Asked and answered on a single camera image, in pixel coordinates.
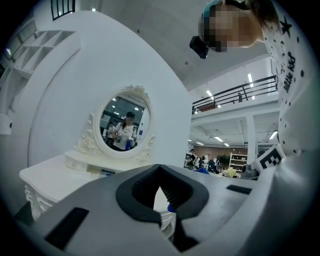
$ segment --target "white shelving unit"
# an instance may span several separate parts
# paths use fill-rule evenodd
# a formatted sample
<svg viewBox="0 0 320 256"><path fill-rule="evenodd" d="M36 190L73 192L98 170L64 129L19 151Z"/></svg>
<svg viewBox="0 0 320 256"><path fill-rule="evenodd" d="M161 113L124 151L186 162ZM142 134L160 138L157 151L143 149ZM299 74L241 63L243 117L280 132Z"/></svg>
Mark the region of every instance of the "white shelving unit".
<svg viewBox="0 0 320 256"><path fill-rule="evenodd" d="M242 172L242 166L247 163L248 155L246 154L232 154L230 153L230 162L229 162L229 169L237 169L237 172Z"/></svg>
<svg viewBox="0 0 320 256"><path fill-rule="evenodd" d="M8 127L19 105L25 87L42 61L74 31L38 31L37 38L31 38L15 54L16 61L9 65L0 79L0 122ZM8 134L8 129L0 134Z"/></svg>

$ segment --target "star print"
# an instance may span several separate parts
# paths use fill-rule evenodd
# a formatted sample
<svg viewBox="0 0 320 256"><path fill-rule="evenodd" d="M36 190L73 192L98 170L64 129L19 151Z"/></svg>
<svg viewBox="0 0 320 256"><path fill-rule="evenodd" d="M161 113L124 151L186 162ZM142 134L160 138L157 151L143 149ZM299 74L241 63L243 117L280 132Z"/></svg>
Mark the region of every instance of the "star print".
<svg viewBox="0 0 320 256"><path fill-rule="evenodd" d="M286 32L288 33L288 36L290 38L290 31L289 29L292 27L291 24L287 23L287 19L286 16L284 16L284 22L280 21L281 25L282 25L282 35L284 35Z"/></svg>

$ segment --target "white vanity table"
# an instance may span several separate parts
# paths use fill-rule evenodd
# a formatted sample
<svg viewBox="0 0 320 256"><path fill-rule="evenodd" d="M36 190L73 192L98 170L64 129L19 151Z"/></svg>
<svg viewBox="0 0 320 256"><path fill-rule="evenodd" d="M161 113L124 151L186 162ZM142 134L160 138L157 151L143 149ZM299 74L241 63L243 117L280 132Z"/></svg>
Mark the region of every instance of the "white vanity table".
<svg viewBox="0 0 320 256"><path fill-rule="evenodd" d="M144 140L128 151L109 148L100 132L100 118L106 104L120 94L142 98L149 110L149 126ZM54 206L81 186L104 177L101 170L113 171L115 175L130 169L151 164L154 143L155 113L151 100L142 86L127 86L109 93L94 114L90 114L87 127L74 150L56 156L20 171L20 178L26 182L26 199L31 204L32 217L36 221ZM155 196L154 210L160 212L161 230L171 222L173 214L167 210L169 203L159 188Z"/></svg>

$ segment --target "mirror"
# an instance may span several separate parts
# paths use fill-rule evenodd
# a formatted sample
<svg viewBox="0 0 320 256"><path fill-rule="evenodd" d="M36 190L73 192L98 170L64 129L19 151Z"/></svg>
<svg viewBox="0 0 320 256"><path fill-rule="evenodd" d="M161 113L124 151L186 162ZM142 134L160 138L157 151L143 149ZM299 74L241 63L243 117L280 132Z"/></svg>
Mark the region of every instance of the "mirror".
<svg viewBox="0 0 320 256"><path fill-rule="evenodd" d="M144 140L150 122L146 102L137 95L122 92L114 97L100 117L100 133L115 151L129 151Z"/></svg>

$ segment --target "white curved wall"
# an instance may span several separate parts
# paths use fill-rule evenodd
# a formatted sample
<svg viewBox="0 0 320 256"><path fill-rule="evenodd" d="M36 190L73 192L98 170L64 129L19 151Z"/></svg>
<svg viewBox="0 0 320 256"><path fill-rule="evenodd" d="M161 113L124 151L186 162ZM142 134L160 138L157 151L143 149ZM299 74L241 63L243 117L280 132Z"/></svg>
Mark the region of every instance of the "white curved wall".
<svg viewBox="0 0 320 256"><path fill-rule="evenodd" d="M30 165L71 150L89 114L108 91L142 85L156 115L152 162L183 166L191 99L146 42L117 21L92 11L76 11L45 29L78 31L82 47L55 75L38 105L29 139Z"/></svg>

